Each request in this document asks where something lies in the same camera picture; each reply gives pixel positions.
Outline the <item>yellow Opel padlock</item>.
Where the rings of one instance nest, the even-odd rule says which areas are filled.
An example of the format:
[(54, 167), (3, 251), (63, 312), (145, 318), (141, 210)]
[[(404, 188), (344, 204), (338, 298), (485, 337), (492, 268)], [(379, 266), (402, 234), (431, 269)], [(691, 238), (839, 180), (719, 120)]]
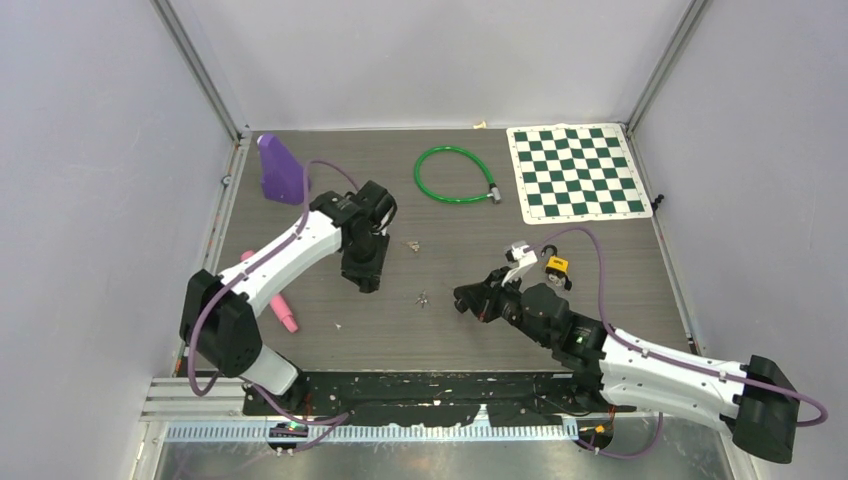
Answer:
[(552, 244), (545, 245), (541, 254), (546, 259), (544, 272), (548, 281), (564, 291), (570, 291), (572, 281), (568, 274), (569, 262), (558, 254), (558, 248)]

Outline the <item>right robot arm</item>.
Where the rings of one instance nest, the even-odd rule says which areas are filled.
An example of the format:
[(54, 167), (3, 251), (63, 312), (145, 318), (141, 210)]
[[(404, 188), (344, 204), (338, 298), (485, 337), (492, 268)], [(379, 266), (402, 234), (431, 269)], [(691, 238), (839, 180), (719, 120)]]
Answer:
[(571, 397), (584, 410), (633, 407), (690, 420), (777, 464), (793, 459), (800, 410), (795, 388), (771, 359), (745, 363), (693, 355), (639, 339), (573, 311), (544, 283), (522, 288), (496, 269), (453, 291), (458, 312), (502, 319), (570, 370)]

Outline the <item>black Kaijing padlock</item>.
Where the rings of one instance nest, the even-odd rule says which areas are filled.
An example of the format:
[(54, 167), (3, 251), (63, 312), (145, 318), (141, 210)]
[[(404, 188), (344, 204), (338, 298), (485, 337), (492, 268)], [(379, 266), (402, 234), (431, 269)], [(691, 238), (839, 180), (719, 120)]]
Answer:
[(370, 294), (380, 288), (379, 276), (363, 276), (356, 279), (356, 284), (361, 293)]

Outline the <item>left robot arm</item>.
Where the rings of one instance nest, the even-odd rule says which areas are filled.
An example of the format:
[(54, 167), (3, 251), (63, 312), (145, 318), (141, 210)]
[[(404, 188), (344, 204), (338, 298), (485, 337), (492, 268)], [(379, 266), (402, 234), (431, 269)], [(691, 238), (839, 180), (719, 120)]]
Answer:
[(397, 212), (395, 198), (369, 181), (357, 192), (328, 191), (283, 234), (251, 257), (213, 274), (205, 269), (188, 281), (179, 328), (191, 361), (202, 357), (219, 374), (242, 378), (268, 392), (280, 412), (298, 412), (307, 398), (300, 369), (267, 346), (258, 316), (320, 260), (340, 254), (340, 273), (362, 293), (380, 287)]

